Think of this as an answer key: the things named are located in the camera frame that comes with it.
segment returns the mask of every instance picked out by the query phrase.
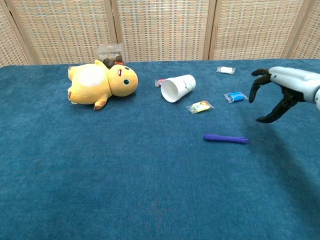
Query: woven screen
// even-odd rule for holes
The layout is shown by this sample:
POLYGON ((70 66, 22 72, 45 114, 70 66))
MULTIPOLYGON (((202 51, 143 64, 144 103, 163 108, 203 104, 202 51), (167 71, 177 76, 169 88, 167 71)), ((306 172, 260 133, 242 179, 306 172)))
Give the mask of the woven screen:
POLYGON ((110 43, 103 0, 10 0, 40 64, 92 63, 110 43))
POLYGON ((302 31, 298 44, 293 52, 295 59, 320 58, 320 1, 317 0, 313 11, 302 31))
POLYGON ((30 64, 1 5, 0 36, 0 67, 30 64))
POLYGON ((117 0, 127 61, 202 60, 209 0, 117 0))
POLYGON ((221 0, 210 59, 279 58, 303 0, 221 0))

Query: plush toy eye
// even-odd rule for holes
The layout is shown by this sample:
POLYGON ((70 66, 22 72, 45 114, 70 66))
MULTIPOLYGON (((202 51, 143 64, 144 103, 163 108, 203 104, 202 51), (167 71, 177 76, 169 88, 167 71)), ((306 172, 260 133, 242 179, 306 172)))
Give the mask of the plush toy eye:
POLYGON ((123 84, 124 84, 124 85, 128 85, 129 83, 130 83, 129 79, 123 80, 123 84))

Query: blue packet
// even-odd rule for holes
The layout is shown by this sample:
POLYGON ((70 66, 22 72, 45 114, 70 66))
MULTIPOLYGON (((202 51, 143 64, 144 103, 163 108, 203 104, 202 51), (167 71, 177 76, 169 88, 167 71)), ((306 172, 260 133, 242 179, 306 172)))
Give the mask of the blue packet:
POLYGON ((224 94, 225 98, 228 100, 228 102, 231 103, 236 103, 236 102, 240 102, 243 100, 248 99, 246 95, 244 95, 242 92, 240 91, 236 91, 236 92, 231 92, 228 94, 224 94))

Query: purple clay stick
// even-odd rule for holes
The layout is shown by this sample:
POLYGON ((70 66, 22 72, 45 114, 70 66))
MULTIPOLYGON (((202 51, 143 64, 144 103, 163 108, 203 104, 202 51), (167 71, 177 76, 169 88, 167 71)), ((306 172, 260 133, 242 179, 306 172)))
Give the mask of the purple clay stick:
POLYGON ((205 134, 204 140, 210 142, 227 142, 227 143, 236 143, 236 144, 247 144, 248 139, 244 136, 221 136, 216 134, 205 134))

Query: clear plastic container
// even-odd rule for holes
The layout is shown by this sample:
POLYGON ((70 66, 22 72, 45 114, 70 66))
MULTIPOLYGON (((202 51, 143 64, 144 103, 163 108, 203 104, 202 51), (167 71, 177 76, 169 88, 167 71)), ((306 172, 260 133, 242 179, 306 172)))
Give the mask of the clear plastic container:
POLYGON ((119 56, 122 58, 122 62, 126 62, 124 45, 122 43, 104 43, 100 44, 97 49, 97 57, 101 61, 105 59, 116 60, 119 56))

